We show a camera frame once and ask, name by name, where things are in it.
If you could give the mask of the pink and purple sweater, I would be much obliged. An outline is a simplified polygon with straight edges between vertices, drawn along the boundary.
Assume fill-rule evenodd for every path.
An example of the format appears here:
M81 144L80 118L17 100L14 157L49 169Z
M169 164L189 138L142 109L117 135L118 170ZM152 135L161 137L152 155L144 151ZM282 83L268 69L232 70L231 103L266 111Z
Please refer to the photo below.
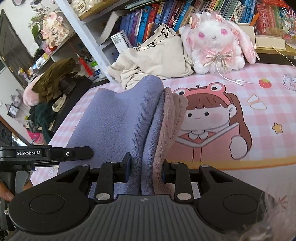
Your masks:
M168 194L161 181L162 163L181 129L188 100L156 76L146 76L132 89L117 93L97 90L67 144L88 146L91 168L132 156L132 173L115 194Z

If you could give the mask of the pink plush pillow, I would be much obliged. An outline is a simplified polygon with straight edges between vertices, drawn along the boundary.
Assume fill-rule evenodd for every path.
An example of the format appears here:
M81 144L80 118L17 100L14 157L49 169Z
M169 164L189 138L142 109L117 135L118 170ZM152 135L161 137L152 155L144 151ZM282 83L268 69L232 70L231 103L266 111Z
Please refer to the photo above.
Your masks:
M32 80L23 92L23 103L28 107L36 106L39 104L39 94L34 92L32 88L42 76L43 74Z

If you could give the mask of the olive green cloth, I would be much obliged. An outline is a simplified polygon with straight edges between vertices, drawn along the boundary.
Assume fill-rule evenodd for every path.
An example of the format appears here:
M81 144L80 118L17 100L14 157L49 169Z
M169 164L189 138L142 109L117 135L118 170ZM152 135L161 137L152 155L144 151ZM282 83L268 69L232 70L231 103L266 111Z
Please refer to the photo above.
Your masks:
M69 85L79 83L81 76L74 71L76 67L78 64L73 58L53 63L32 87L33 92L38 94L39 103L56 99Z

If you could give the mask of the pink checkered cartoon bedsheet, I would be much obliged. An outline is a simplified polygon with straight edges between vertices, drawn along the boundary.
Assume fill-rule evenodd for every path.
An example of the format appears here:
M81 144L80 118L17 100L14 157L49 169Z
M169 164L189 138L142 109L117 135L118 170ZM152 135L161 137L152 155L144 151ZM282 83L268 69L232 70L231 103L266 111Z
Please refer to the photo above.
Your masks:
M194 167L259 169L240 179L276 196L290 195L295 171L295 70L256 64L231 73L251 82L237 86L206 74L165 80L164 87L188 100L181 129L164 160ZM115 84L90 89L50 141L67 144L97 90L124 92Z

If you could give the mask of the red tassel ornament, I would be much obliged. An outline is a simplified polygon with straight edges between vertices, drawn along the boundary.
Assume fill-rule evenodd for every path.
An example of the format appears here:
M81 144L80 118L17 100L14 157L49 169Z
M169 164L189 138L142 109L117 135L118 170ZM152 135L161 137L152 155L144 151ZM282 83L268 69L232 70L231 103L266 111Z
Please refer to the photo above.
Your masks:
M76 54L76 55L78 57L80 64L84 67L87 74L89 76L94 76L94 72L93 72L92 68L87 64L87 62L84 60L84 58L81 57L79 54Z

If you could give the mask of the cream cloth bag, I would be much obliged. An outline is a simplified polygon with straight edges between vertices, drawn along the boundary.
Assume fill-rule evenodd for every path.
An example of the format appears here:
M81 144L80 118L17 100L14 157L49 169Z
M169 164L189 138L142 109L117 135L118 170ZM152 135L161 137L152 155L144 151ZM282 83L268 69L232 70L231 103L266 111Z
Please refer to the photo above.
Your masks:
M189 76L192 66L181 37L172 28L160 25L140 46L121 52L106 72L123 89L131 89L148 75L161 80Z

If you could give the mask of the white carton box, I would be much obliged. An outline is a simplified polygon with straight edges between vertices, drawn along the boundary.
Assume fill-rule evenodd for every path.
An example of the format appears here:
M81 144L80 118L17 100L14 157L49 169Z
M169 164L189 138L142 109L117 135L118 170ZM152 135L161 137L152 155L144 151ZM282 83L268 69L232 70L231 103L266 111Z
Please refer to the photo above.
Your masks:
M112 35L110 38L119 53L122 53L128 48L132 48L132 44L130 43L124 30Z

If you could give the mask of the white pink plush bunny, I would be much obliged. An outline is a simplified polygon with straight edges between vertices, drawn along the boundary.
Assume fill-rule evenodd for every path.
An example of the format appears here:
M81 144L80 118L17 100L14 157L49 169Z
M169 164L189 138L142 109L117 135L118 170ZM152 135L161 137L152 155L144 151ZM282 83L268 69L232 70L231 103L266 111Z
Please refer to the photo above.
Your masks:
M254 64L258 57L250 37L217 11L191 13L179 35L199 75L241 70L245 62Z

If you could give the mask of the flower bouquet decoration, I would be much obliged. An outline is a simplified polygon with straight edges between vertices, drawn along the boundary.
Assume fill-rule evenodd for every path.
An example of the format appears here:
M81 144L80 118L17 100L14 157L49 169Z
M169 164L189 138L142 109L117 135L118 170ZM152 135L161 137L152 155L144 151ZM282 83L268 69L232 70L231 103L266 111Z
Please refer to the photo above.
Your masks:
M37 7L32 2L31 9L35 15L31 18L28 28L35 42L45 41L47 47L53 50L60 46L69 36L70 30L64 24L64 18L56 11L50 11L47 6Z

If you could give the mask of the white bookshelf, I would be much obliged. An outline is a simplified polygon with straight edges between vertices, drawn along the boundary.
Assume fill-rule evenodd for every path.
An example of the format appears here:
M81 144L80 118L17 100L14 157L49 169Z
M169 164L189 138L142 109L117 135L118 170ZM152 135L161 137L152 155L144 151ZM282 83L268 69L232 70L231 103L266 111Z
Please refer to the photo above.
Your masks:
M69 23L72 32L75 32L83 42L91 56L98 63L100 70L105 74L106 78L113 82L114 78L106 73L107 66L114 63L114 59L104 52L104 48L112 44L112 41L107 37L106 40L100 40L103 29L108 18L113 10L125 10L127 4L132 4L134 1L101 1L99 8L86 13L83 16L78 16L74 9L70 6L69 1L49 1L57 7L56 11L61 11Z

